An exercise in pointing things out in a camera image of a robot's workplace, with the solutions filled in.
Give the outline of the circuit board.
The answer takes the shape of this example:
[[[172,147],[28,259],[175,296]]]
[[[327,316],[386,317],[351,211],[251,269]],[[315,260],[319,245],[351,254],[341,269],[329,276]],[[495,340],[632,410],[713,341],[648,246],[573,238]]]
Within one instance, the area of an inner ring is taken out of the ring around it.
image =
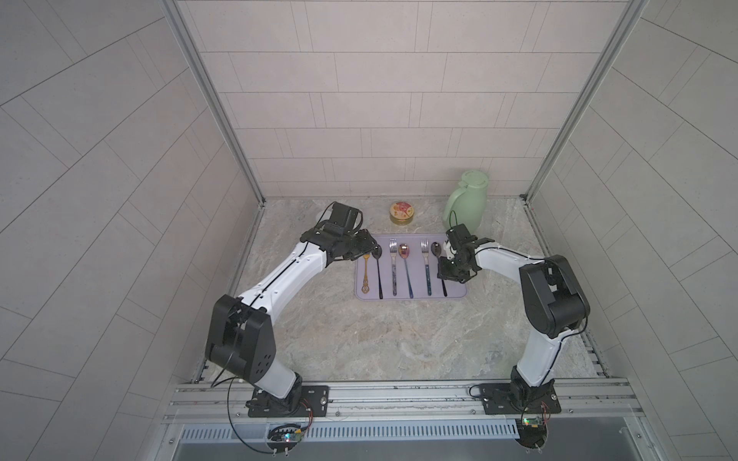
[[[526,449],[543,449],[548,439],[548,427],[541,417],[523,417],[515,421],[518,431],[517,442]]]
[[[267,440],[271,443],[298,444],[303,440],[307,429],[298,424],[276,426],[268,432]]]

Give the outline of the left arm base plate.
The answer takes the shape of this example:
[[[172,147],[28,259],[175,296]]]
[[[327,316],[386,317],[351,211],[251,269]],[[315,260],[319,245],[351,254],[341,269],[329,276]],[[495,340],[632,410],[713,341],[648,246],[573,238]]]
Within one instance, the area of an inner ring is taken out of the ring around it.
[[[330,397],[330,387],[325,385],[301,385],[284,399],[257,389],[246,403],[249,418],[325,417]]]

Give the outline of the black spoon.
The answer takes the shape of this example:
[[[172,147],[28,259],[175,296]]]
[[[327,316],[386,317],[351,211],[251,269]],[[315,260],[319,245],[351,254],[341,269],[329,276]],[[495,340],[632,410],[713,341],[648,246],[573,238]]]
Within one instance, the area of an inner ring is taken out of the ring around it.
[[[372,257],[374,257],[374,261],[376,263],[377,268],[377,284],[378,284],[378,293],[379,293],[379,299],[384,299],[384,290],[382,290],[382,273],[381,273],[381,266],[380,266],[380,260],[382,257],[382,247],[379,244],[376,244],[372,251]]]
[[[441,257],[442,257],[441,244],[437,241],[432,242],[432,245],[430,246],[430,250],[437,261],[437,277],[440,279],[443,295],[447,297],[448,296],[447,287],[446,287],[444,278],[442,278],[441,276]]]

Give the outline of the gold ornate fork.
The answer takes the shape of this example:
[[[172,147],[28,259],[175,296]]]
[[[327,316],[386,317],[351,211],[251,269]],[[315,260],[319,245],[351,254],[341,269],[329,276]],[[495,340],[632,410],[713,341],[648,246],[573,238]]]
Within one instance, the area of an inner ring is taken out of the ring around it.
[[[363,256],[364,271],[363,271],[363,279],[362,279],[362,286],[361,286],[361,292],[363,294],[368,294],[370,292],[370,280],[369,280],[369,270],[368,270],[369,259],[371,259],[370,254],[365,254]]]

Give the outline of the green thermos jug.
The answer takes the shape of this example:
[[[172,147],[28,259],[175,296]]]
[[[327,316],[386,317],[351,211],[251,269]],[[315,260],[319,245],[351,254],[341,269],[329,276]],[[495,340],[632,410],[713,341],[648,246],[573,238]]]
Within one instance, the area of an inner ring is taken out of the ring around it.
[[[463,224],[474,234],[486,210],[488,176],[478,170],[465,171],[459,186],[451,194],[443,213],[443,224],[446,229]]]

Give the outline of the left circuit board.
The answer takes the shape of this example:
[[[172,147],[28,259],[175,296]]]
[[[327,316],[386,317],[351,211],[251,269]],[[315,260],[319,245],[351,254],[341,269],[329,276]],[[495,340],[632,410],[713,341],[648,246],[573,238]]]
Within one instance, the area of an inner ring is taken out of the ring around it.
[[[298,444],[303,440],[307,429],[298,424],[276,426],[268,432],[267,440],[271,443]]]

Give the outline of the lilac plastic tray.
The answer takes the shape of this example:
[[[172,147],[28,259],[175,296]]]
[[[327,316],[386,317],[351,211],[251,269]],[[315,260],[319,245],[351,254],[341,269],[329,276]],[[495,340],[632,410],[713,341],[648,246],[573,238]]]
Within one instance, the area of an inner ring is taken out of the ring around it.
[[[440,279],[437,277],[437,261],[433,254],[430,254],[430,279],[432,281],[432,296],[428,296],[425,279],[425,267],[424,259],[421,252],[420,242],[422,240],[428,240],[430,244],[432,242],[439,242],[440,244],[446,241],[445,234],[442,232],[432,232],[431,234],[374,234],[373,237],[377,240],[378,244],[382,247],[382,257],[380,260],[381,273],[382,273],[382,290],[384,290],[384,299],[379,299],[378,284],[377,284],[377,268],[374,261],[374,257],[369,259],[368,270],[370,280],[370,292],[363,294],[361,292],[364,261],[363,257],[356,261],[356,281],[355,281],[355,294],[363,301],[420,301],[420,300],[440,300],[440,301],[451,301],[453,299],[461,299],[467,295],[467,287],[464,284],[458,282],[451,282],[446,280],[445,284],[448,291],[448,296],[445,297],[442,292],[442,286]],[[414,298],[409,297],[409,290],[407,290],[407,278],[404,267],[403,259],[398,255],[397,257],[397,289],[398,295],[392,294],[392,276],[391,276],[391,259],[390,251],[388,248],[389,240],[396,239],[398,244],[407,243],[411,254],[409,255],[409,274],[411,274],[412,288],[414,292]]]

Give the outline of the aluminium mounting rail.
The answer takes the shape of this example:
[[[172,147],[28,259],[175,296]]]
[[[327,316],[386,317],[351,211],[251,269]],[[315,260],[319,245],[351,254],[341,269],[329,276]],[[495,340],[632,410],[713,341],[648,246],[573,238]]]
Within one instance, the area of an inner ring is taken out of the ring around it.
[[[625,378],[561,378],[548,399],[513,405],[506,380],[310,382],[315,423],[410,420],[639,417],[644,410]],[[284,416],[251,410],[252,386],[178,385],[164,423],[305,423],[307,409]]]

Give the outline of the right circuit board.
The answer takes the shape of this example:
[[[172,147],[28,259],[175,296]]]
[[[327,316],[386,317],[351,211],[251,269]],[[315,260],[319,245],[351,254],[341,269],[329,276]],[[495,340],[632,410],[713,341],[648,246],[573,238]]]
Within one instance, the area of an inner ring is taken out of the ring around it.
[[[518,431],[517,442],[526,449],[543,449],[548,439],[548,427],[541,417],[523,417],[515,421]]]

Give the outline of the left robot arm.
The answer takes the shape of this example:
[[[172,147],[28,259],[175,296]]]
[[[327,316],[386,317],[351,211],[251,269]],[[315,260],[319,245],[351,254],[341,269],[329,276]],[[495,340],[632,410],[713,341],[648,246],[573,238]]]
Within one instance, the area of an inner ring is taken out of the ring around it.
[[[336,261],[354,261],[378,249],[363,228],[359,209],[338,202],[331,215],[303,232],[299,242],[271,273],[238,297],[222,296],[213,307],[207,360],[267,393],[291,413],[301,405],[302,378],[276,359],[274,324],[299,291]]]

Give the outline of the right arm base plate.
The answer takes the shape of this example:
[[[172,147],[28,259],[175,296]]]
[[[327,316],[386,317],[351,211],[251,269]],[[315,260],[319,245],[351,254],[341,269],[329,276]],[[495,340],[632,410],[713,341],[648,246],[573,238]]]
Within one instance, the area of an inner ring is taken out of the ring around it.
[[[482,402],[486,415],[559,414],[561,405],[552,381],[530,387],[524,381],[482,383],[469,395]]]

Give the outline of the silver fork marbled handle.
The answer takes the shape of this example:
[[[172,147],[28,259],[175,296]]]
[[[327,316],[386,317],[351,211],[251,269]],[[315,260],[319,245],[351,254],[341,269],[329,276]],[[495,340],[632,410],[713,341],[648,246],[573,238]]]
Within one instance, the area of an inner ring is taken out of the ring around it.
[[[388,245],[391,259],[391,276],[392,276],[392,294],[398,295],[397,289],[397,255],[398,255],[398,242],[396,239],[390,239]]]

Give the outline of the iridescent rainbow spoon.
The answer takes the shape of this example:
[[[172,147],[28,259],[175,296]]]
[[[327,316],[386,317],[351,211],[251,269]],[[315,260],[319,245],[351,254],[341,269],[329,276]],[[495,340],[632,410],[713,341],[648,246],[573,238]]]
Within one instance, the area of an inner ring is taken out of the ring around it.
[[[399,255],[404,261],[404,267],[405,267],[406,278],[407,278],[407,290],[409,290],[409,297],[413,299],[414,292],[412,288],[411,274],[409,274],[409,255],[410,254],[411,254],[411,250],[409,249],[409,245],[407,245],[407,243],[401,243],[399,245]]]

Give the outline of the silver fork green handle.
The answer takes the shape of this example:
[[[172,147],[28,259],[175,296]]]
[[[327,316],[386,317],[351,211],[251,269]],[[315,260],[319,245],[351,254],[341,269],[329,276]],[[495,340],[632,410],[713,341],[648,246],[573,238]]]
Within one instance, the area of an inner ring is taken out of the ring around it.
[[[427,294],[428,296],[432,296],[432,281],[431,279],[431,272],[430,272],[430,242],[428,240],[422,240],[420,242],[421,252],[424,259],[424,267],[425,267],[425,279],[426,279],[426,288],[427,288]]]

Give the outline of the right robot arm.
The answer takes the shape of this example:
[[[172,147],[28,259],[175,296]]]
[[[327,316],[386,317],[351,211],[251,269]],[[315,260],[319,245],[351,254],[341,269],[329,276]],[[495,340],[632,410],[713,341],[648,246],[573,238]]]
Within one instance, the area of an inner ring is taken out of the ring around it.
[[[552,371],[563,342],[586,329],[590,304],[566,257],[531,257],[491,238],[470,234],[459,224],[447,230],[445,255],[438,276],[465,284],[482,270],[520,284],[525,313],[532,330],[521,359],[510,376],[509,401],[524,409],[540,401],[553,387]]]

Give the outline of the gold round tin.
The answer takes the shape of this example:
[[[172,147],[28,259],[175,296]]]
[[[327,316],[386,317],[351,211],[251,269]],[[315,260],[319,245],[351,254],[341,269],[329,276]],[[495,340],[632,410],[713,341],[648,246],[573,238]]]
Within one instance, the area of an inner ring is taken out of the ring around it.
[[[414,219],[414,215],[414,207],[408,202],[395,202],[389,208],[390,221],[398,226],[410,224]]]

